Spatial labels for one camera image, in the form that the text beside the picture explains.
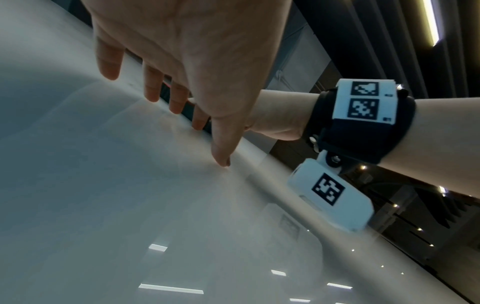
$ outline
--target wristband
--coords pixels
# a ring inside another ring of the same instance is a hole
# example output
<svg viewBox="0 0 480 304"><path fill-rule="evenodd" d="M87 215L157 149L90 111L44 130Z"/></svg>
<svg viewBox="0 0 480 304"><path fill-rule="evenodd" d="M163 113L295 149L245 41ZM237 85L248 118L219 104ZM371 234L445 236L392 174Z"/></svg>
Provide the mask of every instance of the wristband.
<svg viewBox="0 0 480 304"><path fill-rule="evenodd" d="M393 80L340 79L320 94L302 137L317 152L378 164L405 136L415 109Z"/></svg>

